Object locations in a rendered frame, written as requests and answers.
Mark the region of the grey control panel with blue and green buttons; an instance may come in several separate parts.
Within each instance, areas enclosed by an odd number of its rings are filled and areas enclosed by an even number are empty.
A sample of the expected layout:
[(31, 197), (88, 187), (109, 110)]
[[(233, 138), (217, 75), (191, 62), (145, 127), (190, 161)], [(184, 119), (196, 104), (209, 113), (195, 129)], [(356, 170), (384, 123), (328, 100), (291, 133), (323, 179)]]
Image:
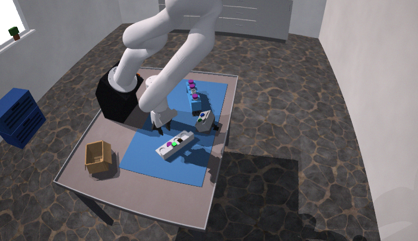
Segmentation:
[(197, 128), (195, 132), (210, 134), (212, 127), (214, 127), (213, 130), (218, 131), (219, 127), (217, 127), (214, 122), (215, 116), (211, 110), (201, 112), (195, 124), (195, 127)]

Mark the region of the blue flat mat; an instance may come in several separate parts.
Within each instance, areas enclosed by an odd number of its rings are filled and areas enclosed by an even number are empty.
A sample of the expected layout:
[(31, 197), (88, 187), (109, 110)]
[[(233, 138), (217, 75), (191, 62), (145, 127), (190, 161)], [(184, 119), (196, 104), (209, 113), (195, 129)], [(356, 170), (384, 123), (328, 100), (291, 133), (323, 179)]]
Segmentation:
[[(183, 79), (167, 96), (169, 108), (178, 115), (170, 123), (170, 131), (161, 126), (163, 136), (152, 130), (151, 112), (142, 129), (137, 129), (119, 168), (168, 181), (202, 187), (216, 131), (210, 134), (195, 132), (199, 116), (193, 116), (186, 82)], [(218, 125), (228, 84), (196, 81), (201, 99), (201, 112), (211, 110)], [(182, 131), (194, 133), (194, 139), (164, 160), (155, 150)]]

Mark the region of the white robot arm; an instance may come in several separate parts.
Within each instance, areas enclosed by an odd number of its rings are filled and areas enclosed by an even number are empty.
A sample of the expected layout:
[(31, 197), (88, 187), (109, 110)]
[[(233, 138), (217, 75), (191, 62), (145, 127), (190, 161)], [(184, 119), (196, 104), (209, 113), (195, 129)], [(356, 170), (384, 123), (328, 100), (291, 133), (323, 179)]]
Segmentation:
[(182, 24), (184, 15), (199, 15), (200, 21), (191, 28), (187, 41), (159, 75), (145, 82), (139, 108), (146, 113), (157, 112), (161, 124), (177, 116), (177, 110), (168, 107), (167, 96), (212, 51), (216, 22), (223, 12), (222, 0), (165, 0), (165, 6), (167, 9), (156, 16), (126, 28), (122, 40), (127, 49), (119, 65), (108, 74), (108, 81), (116, 91), (132, 91), (143, 61), (164, 47), (167, 33)]

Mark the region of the open brown cardboard box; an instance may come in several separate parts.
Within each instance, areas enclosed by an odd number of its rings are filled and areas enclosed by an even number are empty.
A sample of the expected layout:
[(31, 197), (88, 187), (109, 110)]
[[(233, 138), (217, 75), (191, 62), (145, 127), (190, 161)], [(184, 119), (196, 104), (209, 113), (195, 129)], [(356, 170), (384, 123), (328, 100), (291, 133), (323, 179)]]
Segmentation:
[(85, 170), (87, 166), (89, 174), (108, 171), (109, 167), (107, 162), (112, 164), (111, 144), (103, 140), (86, 144)]

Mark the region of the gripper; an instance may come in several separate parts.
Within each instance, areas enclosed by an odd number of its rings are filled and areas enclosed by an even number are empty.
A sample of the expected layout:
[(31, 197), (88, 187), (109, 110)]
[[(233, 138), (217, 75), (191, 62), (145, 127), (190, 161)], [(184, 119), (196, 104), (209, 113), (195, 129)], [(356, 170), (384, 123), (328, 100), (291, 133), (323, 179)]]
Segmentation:
[[(161, 134), (163, 136), (163, 131), (161, 130), (161, 126), (163, 126), (165, 123), (164, 124), (160, 123), (160, 121), (159, 121), (160, 117), (161, 116), (157, 112), (151, 111), (151, 121), (153, 123), (151, 129), (152, 130), (157, 130), (159, 132), (159, 134)], [(170, 131), (171, 121), (172, 121), (172, 119), (169, 120), (168, 122), (166, 122), (166, 124), (165, 124), (166, 129), (169, 130), (169, 131)]]

